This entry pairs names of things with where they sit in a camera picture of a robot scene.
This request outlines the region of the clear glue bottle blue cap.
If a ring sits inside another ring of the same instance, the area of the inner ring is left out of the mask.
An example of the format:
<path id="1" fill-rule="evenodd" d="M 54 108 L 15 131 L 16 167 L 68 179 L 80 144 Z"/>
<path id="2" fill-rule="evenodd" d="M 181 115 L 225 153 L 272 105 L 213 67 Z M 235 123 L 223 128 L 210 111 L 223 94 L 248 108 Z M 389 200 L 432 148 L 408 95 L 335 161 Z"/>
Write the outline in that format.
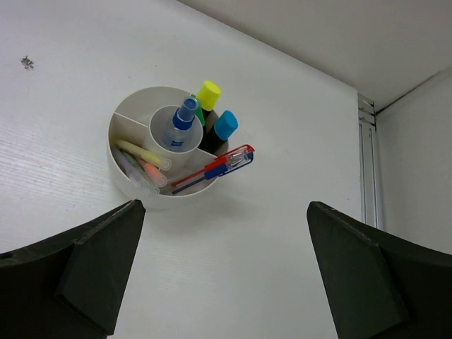
<path id="1" fill-rule="evenodd" d="M 166 149 L 182 152 L 185 144 L 192 137 L 192 125 L 198 110 L 198 100 L 192 96 L 186 97 L 175 111 L 162 134 L 162 143 Z"/>

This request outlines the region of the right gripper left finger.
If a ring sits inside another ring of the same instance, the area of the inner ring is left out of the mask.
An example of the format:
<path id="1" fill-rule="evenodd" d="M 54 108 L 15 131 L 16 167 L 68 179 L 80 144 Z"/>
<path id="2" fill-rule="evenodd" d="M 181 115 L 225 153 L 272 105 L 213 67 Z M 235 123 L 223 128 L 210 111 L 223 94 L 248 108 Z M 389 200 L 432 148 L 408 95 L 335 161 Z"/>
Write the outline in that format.
<path id="1" fill-rule="evenodd" d="M 1 254 L 2 338 L 114 334 L 145 208 L 125 203 L 94 220 Z"/>

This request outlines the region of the green cap black highlighter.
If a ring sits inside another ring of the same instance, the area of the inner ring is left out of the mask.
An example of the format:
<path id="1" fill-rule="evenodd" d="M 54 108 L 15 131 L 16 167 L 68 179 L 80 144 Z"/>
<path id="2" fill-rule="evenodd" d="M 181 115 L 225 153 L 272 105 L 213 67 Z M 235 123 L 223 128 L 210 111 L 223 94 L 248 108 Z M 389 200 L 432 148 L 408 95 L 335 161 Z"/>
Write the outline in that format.
<path id="1" fill-rule="evenodd" d="M 196 115 L 196 117 L 198 118 L 198 120 L 200 121 L 201 126 L 205 126 L 205 125 L 206 125 L 206 122 L 205 122 L 205 118 L 204 118 L 204 116 L 203 116 L 203 110 L 202 110 L 202 107 L 201 107 L 201 106 L 198 106 L 198 107 L 197 107 L 197 109 L 196 109 L 196 111 L 195 111 L 195 115 Z"/>

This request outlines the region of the white round divided organizer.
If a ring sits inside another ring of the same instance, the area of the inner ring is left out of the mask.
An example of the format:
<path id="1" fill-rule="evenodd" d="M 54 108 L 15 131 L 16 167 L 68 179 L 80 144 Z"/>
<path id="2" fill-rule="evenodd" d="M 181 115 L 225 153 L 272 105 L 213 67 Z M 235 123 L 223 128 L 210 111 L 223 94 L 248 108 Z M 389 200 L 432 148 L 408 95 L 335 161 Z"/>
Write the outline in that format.
<path id="1" fill-rule="evenodd" d="M 109 121 L 107 137 L 107 162 L 110 176 L 120 191 L 130 199 L 140 199 L 147 209 L 171 209 L 185 206 L 197 201 L 207 193 L 213 191 L 218 178 L 203 181 L 179 194 L 161 189 L 156 191 L 153 184 L 137 186 L 130 180 L 117 164 L 112 149 L 114 142 L 124 140 L 151 153 L 161 155 L 171 160 L 171 167 L 164 172 L 169 182 L 185 177 L 212 162 L 214 155 L 198 148 L 201 141 L 202 127 L 199 120 L 192 126 L 196 133 L 183 153 L 174 153 L 161 146 L 162 133 L 167 120 L 172 118 L 176 109 L 191 93 L 173 87 L 151 87 L 139 90 L 126 97 L 115 109 Z"/>

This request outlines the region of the orange tip brown marker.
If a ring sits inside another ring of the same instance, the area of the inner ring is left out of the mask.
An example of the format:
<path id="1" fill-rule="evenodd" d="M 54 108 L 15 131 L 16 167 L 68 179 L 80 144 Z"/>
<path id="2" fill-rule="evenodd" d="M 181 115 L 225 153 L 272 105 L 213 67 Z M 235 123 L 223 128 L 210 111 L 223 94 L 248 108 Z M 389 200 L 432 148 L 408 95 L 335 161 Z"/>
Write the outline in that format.
<path id="1" fill-rule="evenodd" d="M 156 187 L 161 188 L 167 184 L 166 176 L 162 174 L 156 166 L 146 162 L 145 160 L 137 156 L 136 160 L 142 167 L 143 171 L 148 175 L 151 182 L 154 183 L 154 185 L 156 185 Z"/>

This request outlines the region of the dark pen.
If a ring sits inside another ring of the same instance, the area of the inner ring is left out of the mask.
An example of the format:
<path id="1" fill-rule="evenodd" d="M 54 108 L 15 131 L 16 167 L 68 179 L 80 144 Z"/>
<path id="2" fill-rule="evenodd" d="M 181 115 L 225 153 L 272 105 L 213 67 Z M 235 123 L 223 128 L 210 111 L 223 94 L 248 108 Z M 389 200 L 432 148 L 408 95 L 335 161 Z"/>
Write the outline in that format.
<path id="1" fill-rule="evenodd" d="M 125 175 L 137 189 L 145 191 L 148 195 L 159 194 L 159 188 L 151 182 L 149 176 L 144 172 L 134 156 L 118 148 L 113 148 L 112 153 L 117 158 L 117 163 L 123 169 Z"/>

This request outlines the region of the yellow cap black highlighter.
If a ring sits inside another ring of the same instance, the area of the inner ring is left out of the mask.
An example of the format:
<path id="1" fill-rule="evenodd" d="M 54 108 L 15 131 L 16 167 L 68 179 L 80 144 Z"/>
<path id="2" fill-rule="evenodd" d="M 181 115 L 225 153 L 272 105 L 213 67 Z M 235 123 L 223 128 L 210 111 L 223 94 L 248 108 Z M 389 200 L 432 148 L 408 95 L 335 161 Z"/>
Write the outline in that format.
<path id="1" fill-rule="evenodd" d="M 201 106 L 203 118 L 208 119 L 210 113 L 214 110 L 222 91 L 220 87 L 212 81 L 206 80 L 199 89 L 196 98 Z"/>

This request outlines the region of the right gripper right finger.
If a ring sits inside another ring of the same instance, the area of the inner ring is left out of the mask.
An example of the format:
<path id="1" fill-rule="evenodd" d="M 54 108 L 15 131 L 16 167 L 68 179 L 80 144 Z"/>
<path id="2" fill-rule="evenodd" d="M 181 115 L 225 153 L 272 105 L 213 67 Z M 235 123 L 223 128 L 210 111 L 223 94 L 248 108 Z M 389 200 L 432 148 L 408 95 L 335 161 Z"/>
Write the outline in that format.
<path id="1" fill-rule="evenodd" d="M 319 201 L 307 222 L 339 338 L 451 337 L 451 255 Z"/>

